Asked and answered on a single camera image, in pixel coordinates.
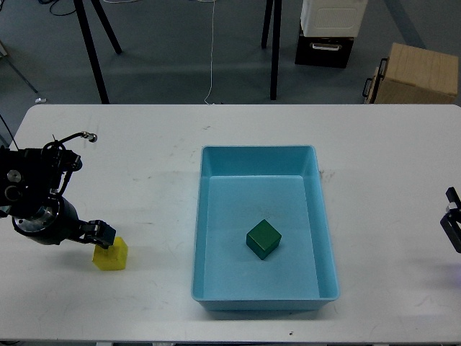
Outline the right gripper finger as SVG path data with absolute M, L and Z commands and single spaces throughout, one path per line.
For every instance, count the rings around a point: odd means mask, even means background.
M 456 252 L 460 252 L 460 197 L 453 187 L 447 189 L 446 196 L 449 205 L 440 224 Z

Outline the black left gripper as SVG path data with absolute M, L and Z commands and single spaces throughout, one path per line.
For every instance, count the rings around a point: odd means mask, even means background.
M 102 220 L 82 222 L 74 206 L 65 198 L 49 198 L 29 218 L 12 216 L 14 230 L 43 245 L 59 245 L 63 240 L 95 244 L 108 249 L 114 244 L 116 230 Z

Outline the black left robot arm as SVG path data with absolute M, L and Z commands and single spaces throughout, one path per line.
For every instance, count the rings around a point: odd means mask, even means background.
M 63 196 L 81 168 L 81 157 L 60 141 L 17 151 L 2 146 L 1 217 L 11 217 L 18 234 L 40 244 L 67 239 L 108 249 L 116 231 L 101 220 L 82 221 Z

